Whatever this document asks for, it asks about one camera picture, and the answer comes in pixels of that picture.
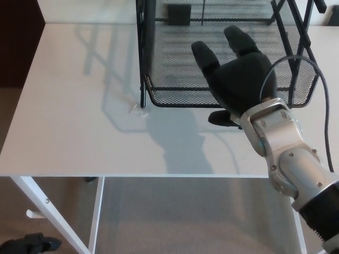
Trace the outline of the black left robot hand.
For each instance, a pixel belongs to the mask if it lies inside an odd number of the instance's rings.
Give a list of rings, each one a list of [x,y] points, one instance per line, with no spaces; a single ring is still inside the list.
[[[20,239],[11,239],[1,244],[1,253],[44,253],[56,251],[62,241],[42,233],[27,234]]]

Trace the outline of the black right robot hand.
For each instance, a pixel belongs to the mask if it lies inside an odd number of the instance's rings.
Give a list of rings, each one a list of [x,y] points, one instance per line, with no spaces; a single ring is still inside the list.
[[[277,97],[275,72],[271,62],[250,35],[231,25],[224,35],[236,59],[220,64],[214,52],[202,41],[192,43],[191,50],[220,111],[212,112],[208,121],[218,126],[236,126],[231,117],[240,118],[264,99]]]

